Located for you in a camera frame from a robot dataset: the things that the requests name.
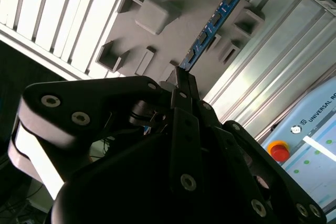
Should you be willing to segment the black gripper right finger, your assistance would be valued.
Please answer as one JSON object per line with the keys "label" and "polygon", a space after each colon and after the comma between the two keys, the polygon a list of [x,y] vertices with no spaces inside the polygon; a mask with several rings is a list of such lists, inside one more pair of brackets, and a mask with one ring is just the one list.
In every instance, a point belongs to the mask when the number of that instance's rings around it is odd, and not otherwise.
{"label": "black gripper right finger", "polygon": [[237,122],[221,123],[200,99],[196,79],[183,73],[183,86],[198,117],[205,149],[206,185],[212,223],[326,223],[318,204]]}

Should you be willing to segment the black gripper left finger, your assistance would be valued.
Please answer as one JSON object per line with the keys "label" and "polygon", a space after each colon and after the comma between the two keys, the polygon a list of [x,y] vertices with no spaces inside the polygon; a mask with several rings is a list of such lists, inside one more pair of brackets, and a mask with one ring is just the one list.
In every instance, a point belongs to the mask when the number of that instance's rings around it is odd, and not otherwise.
{"label": "black gripper left finger", "polygon": [[20,99],[15,147],[56,200],[75,172],[106,157],[121,133],[149,135],[165,129],[172,108],[193,108],[184,69],[171,90],[146,76],[36,83]]}

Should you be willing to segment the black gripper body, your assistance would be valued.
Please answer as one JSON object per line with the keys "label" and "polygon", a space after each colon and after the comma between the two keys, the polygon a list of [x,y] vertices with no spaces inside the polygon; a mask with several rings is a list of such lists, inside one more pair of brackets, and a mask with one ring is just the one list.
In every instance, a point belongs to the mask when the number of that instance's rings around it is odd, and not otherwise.
{"label": "black gripper body", "polygon": [[121,133],[60,190],[51,223],[272,223],[256,178],[214,110],[172,108],[165,129]]}

